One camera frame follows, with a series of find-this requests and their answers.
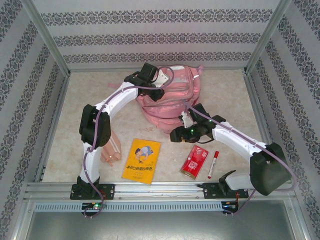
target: marble floor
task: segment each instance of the marble floor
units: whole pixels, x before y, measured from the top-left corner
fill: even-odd
[[[86,104],[95,105],[116,88],[132,72],[72,73],[63,103],[58,126],[47,160],[43,182],[75,182],[83,162],[83,143],[79,134],[82,110]],[[257,122],[240,70],[205,70],[201,76],[200,103],[206,111],[220,115],[235,128],[254,139],[261,140]],[[122,148],[122,158],[113,167],[100,162],[100,181],[128,182],[122,173],[134,138],[161,142],[153,182],[194,181],[180,173],[180,169],[193,147],[191,143],[170,142],[169,135],[149,123],[138,103],[127,104],[112,120]],[[209,151],[196,181],[208,181],[207,175],[215,151],[219,151],[212,181],[231,170],[249,170],[249,163],[228,146],[213,141],[201,145]]]

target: wall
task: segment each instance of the wall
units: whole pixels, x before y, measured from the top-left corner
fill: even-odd
[[[34,180],[65,77],[19,0],[0,0],[0,240]]]
[[[251,73],[272,140],[286,151],[312,239],[320,239],[320,1],[294,0]]]
[[[245,67],[279,0],[35,0],[71,70]]]

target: book cover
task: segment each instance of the book cover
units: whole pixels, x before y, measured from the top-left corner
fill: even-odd
[[[151,184],[155,173],[160,145],[160,142],[157,141],[133,139],[122,178],[144,184]]]

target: white marker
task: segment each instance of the white marker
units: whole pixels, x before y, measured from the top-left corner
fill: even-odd
[[[213,157],[213,160],[212,160],[212,163],[211,163],[211,167],[210,167],[210,170],[209,170],[209,173],[208,173],[208,179],[210,179],[211,176],[212,176],[212,171],[213,171],[213,169],[214,169],[214,167],[216,165],[216,161],[217,161],[218,155],[219,155],[219,152],[215,151],[214,157]]]

